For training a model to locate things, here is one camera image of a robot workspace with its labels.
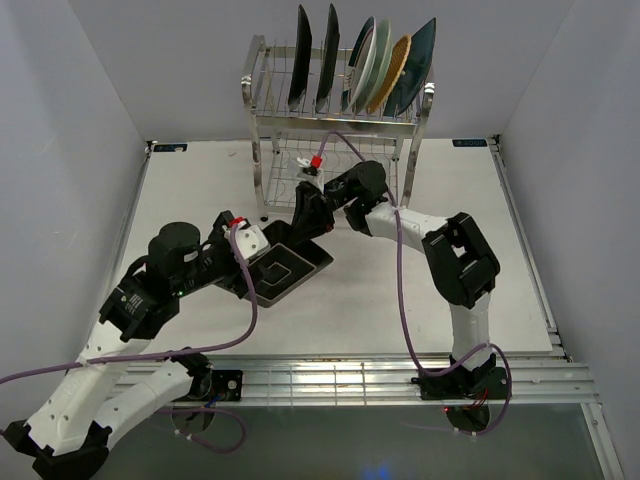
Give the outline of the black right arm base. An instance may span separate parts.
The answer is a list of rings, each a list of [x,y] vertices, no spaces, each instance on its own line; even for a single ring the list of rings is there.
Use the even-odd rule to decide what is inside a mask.
[[[422,400],[505,400],[509,386],[506,370],[496,365],[495,353],[471,371],[460,366],[438,377],[419,373],[411,383],[419,386]]]

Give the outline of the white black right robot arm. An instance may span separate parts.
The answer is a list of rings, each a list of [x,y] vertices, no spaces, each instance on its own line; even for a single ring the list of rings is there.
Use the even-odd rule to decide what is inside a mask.
[[[330,232],[335,211],[343,210],[353,230],[424,253],[434,286],[449,304],[453,346],[450,367],[422,374],[444,377],[458,394],[476,396],[496,364],[488,309],[500,264],[475,220],[464,212],[444,218],[399,207],[376,161],[360,162],[330,181],[321,163],[315,156],[288,164],[298,181],[291,241]]]

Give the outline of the dark teal square plate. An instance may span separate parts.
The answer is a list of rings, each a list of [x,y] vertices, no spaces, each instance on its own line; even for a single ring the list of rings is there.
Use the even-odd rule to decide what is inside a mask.
[[[433,60],[437,20],[432,18],[411,36],[411,46],[404,65],[404,74],[391,91],[384,116],[402,115],[413,103],[424,84]]]

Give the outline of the white plate teal red rim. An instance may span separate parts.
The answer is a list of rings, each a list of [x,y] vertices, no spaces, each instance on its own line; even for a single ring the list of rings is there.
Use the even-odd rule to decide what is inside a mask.
[[[376,21],[371,16],[360,30],[345,70],[341,94],[342,112],[355,110],[356,102],[362,95],[373,68],[376,57],[376,42]]]

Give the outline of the woven bamboo round plate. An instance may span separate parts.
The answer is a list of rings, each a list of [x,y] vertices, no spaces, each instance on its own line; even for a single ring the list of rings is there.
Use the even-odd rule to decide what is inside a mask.
[[[379,110],[389,98],[392,90],[402,75],[410,48],[410,35],[402,36],[394,45],[384,80],[367,107],[367,112],[369,114],[373,114],[375,111]]]

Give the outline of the cream square floral plate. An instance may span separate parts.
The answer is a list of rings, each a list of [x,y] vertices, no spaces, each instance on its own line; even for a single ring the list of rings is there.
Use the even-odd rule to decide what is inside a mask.
[[[263,229],[270,247],[248,261],[257,303],[269,308],[318,274],[333,257],[312,240],[290,246],[291,226],[275,220]]]

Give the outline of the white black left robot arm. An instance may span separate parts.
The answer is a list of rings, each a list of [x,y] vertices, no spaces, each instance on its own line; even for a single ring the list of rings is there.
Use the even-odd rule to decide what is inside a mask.
[[[187,222],[163,226],[106,299],[77,360],[60,366],[59,386],[2,437],[33,458],[43,479],[89,479],[146,417],[172,400],[206,397],[214,381],[209,348],[145,350],[191,293],[217,284],[254,297],[249,262],[269,247],[259,226],[228,211],[206,239]]]

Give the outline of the light green floral plate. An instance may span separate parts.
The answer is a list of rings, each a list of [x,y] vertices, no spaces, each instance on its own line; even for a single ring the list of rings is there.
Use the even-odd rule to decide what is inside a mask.
[[[369,106],[384,80],[391,58],[391,40],[391,21],[389,19],[383,19],[376,27],[374,42],[375,55],[367,83],[355,104],[355,112],[357,114]]]

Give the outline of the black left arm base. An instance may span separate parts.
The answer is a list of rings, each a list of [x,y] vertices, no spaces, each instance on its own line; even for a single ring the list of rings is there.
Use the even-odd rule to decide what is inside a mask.
[[[218,369],[202,354],[183,357],[180,363],[187,369],[191,385],[189,400],[205,403],[240,401],[244,372],[238,369]]]

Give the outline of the black square floral plate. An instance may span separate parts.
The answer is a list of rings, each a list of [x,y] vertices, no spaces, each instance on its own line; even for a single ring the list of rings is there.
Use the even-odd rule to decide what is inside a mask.
[[[315,100],[315,112],[320,113],[328,102],[335,75],[340,42],[339,19],[333,3],[329,5],[323,61]]]
[[[294,65],[287,106],[290,111],[297,110],[308,85],[309,67],[312,51],[312,32],[307,12],[302,4],[298,6],[297,36]]]

